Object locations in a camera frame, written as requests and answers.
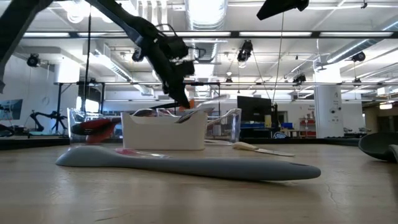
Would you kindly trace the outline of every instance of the white plastic container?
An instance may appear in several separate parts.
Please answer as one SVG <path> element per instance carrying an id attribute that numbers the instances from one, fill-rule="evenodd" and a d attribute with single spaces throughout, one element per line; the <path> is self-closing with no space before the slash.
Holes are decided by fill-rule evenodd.
<path id="1" fill-rule="evenodd" d="M 122 113 L 123 147 L 137 150 L 203 150 L 207 114 L 199 111 L 186 122 L 178 117 L 136 117 Z"/>

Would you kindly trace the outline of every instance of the white ceiling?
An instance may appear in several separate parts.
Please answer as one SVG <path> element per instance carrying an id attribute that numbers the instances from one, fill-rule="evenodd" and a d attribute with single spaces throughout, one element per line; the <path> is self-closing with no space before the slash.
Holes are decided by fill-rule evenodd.
<path id="1" fill-rule="evenodd" d="M 224 24 L 224 30 L 281 30 L 282 28 L 282 14 L 268 18 L 264 21 L 258 20 L 256 17 L 259 6 L 256 7 L 237 7 L 237 4 L 244 4 L 245 2 L 261 3 L 264 1 L 248 1 L 248 0 L 230 0 L 228 3 L 228 11 Z M 311 0 L 310 7 L 320 6 L 337 6 L 341 0 Z M 392 0 L 370 0 L 367 1 L 369 5 L 391 5 L 398 6 L 397 1 Z M 361 5 L 362 1 L 348 0 L 344 1 L 343 6 Z M 183 1 L 168 0 L 168 5 L 174 7 L 182 5 Z M 8 1 L 0 0 L 0 14 L 5 10 Z M 374 8 L 367 7 L 366 9 L 339 9 L 339 10 L 313 10 L 306 9 L 299 12 L 294 9 L 288 11 L 284 15 L 283 30 L 377 30 L 377 27 L 398 15 L 397 8 Z M 185 18 L 185 11 L 173 10 L 173 7 L 168 9 L 169 23 L 175 30 L 186 30 L 187 22 Z M 72 24 L 67 19 L 67 13 L 60 7 L 60 3 L 53 3 L 48 9 L 42 11 L 29 27 L 29 31 L 87 31 L 88 21 L 84 19 L 79 24 Z M 114 31 L 121 30 L 115 24 L 108 24 L 103 22 L 100 18 L 93 18 L 93 31 Z M 283 81 L 284 75 L 288 74 L 292 69 L 303 62 L 303 59 L 316 56 L 317 40 L 316 39 L 283 39 L 281 54 L 283 57 L 280 60 L 279 71 L 277 70 L 278 53 L 279 53 L 279 39 L 254 39 L 252 40 L 254 51 L 257 54 L 256 60 L 259 66 L 257 69 L 254 57 L 252 56 L 246 68 L 238 69 L 236 62 L 231 64 L 224 52 L 234 54 L 240 48 L 243 39 L 226 39 L 227 43 L 219 45 L 219 54 L 216 59 L 213 80 L 223 81 L 226 72 L 233 73 L 234 82 L 239 80 L 241 82 L 253 82 L 260 78 L 259 71 L 265 80 L 275 81 L 278 74 L 278 80 Z M 353 40 L 348 39 L 320 39 L 319 51 L 321 54 L 332 53 Z M 152 71 L 148 63 L 133 63 L 129 58 L 124 60 L 120 57 L 120 52 L 129 53 L 134 50 L 134 44 L 127 39 L 107 39 L 106 44 L 111 47 L 113 51 L 112 57 L 117 60 L 126 70 L 129 70 L 134 78 L 144 82 L 154 82 L 153 76 L 149 73 Z M 85 40 L 80 39 L 63 39 L 63 40 L 39 40 L 39 39 L 24 39 L 21 41 L 22 46 L 54 46 L 69 52 L 81 61 L 85 61 L 83 53 L 83 45 Z M 398 40 L 384 40 L 366 50 L 366 60 L 362 63 L 357 63 L 356 74 L 361 75 L 369 73 L 380 68 L 386 67 L 396 63 L 398 52 L 391 52 L 390 54 L 371 60 L 378 55 L 381 55 L 389 50 L 398 47 Z M 114 77 L 109 70 L 101 65 L 91 65 L 96 73 L 97 79 L 103 78 L 107 81 L 113 81 Z M 341 76 L 343 80 L 352 80 L 354 77 L 353 63 L 341 63 Z M 311 80 L 312 72 L 308 70 L 307 80 Z M 398 76 L 397 72 L 389 72 L 380 76 L 375 76 L 367 80 L 367 82 L 380 81 L 385 78 Z"/>

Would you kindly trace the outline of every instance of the ceiling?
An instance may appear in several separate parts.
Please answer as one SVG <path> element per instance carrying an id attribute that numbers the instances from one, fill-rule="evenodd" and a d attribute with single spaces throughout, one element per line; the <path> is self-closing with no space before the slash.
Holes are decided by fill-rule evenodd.
<path id="1" fill-rule="evenodd" d="M 127 4 L 128 1 L 118 1 L 121 4 Z M 354 0 L 311 0 L 309 7 L 300 12 L 296 9 L 284 14 L 284 23 L 282 28 L 282 14 L 260 21 L 257 17 L 257 11 L 264 1 L 230 0 L 224 20 L 223 30 L 344 30 L 344 31 L 380 31 L 380 25 L 391 18 L 398 20 L 398 2 L 391 0 L 371 0 L 367 1 L 369 6 L 366 9 L 328 9 L 323 7 L 331 6 L 360 6 L 362 1 Z M 0 0 L 0 14 L 7 7 L 9 1 Z M 88 19 L 84 18 L 80 23 L 73 24 L 69 22 L 66 10 L 62 7 L 64 2 L 54 2 L 51 6 L 42 11 L 29 27 L 31 32 L 68 32 L 80 31 L 87 32 Z M 167 20 L 175 30 L 188 30 L 188 24 L 185 16 L 184 1 L 167 1 Z M 100 17 L 94 17 L 92 20 L 92 31 L 108 32 L 121 30 L 116 24 L 106 23 Z M 253 39 L 254 55 L 248 60 L 245 68 L 239 68 L 234 59 L 235 53 L 241 47 L 244 39 L 219 39 L 223 43 L 218 44 L 217 57 L 213 61 L 213 75 L 209 76 L 209 81 L 219 80 L 223 82 L 227 72 L 232 72 L 234 82 L 255 82 L 264 81 L 274 82 L 276 80 L 283 82 L 292 81 L 292 77 L 297 72 L 291 73 L 305 60 L 313 60 L 317 55 L 331 54 L 342 48 L 354 39 L 319 39 L 317 48 L 317 39 Z M 152 75 L 152 68 L 146 61 L 135 63 L 131 60 L 131 53 L 134 51 L 134 44 L 128 39 L 105 39 L 100 40 L 111 49 L 111 58 L 117 61 L 134 77 L 135 81 L 156 82 Z M 23 47 L 59 47 L 84 63 L 86 54 L 83 46 L 86 43 L 84 39 L 23 39 L 20 43 Z M 398 39 L 388 39 L 365 49 L 366 54 L 364 62 L 356 63 L 353 69 L 353 62 L 341 62 L 341 77 L 343 81 L 351 81 L 355 74 L 371 73 L 384 67 L 397 63 L 398 58 Z M 312 62 L 303 66 L 302 72 L 307 76 L 307 81 L 312 80 L 313 70 Z M 197 73 L 206 70 L 211 65 L 195 65 Z M 366 79 L 367 82 L 379 82 L 392 77 L 398 79 L 398 66 L 388 72 L 380 73 Z M 114 82 L 117 80 L 115 74 L 98 63 L 90 64 L 90 75 L 97 80 Z"/>

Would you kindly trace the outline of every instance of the gray silicone strip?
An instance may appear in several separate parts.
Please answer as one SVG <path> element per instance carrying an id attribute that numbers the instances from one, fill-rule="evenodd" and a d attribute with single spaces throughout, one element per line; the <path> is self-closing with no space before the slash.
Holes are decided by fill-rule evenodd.
<path id="1" fill-rule="evenodd" d="M 72 148 L 57 165 L 70 167 L 126 167 L 234 180 L 302 180 L 319 177 L 314 166 L 265 159 L 139 158 L 99 146 Z"/>

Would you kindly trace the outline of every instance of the wooden table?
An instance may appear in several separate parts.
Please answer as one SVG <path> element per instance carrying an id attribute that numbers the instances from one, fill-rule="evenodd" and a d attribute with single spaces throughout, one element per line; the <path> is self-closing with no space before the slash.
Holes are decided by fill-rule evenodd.
<path id="1" fill-rule="evenodd" d="M 267 145 L 295 158 L 228 147 L 182 157 L 280 159 L 321 168 L 317 179 L 239 182 L 135 169 L 58 167 L 65 147 L 0 151 L 0 223 L 398 222 L 398 165 L 356 147 Z"/>

